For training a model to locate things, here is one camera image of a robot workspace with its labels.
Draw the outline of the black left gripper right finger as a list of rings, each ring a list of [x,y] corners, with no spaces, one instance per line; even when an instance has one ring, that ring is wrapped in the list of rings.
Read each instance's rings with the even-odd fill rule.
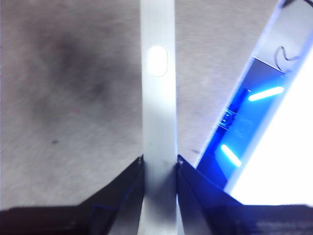
[[[177,158],[177,195],[186,235],[311,235],[305,205],[244,205]]]

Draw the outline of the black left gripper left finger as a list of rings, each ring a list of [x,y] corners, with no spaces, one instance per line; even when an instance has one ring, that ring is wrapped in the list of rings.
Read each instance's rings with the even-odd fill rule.
[[[15,207],[0,212],[2,235],[135,235],[144,197],[144,161],[136,158],[78,205]]]

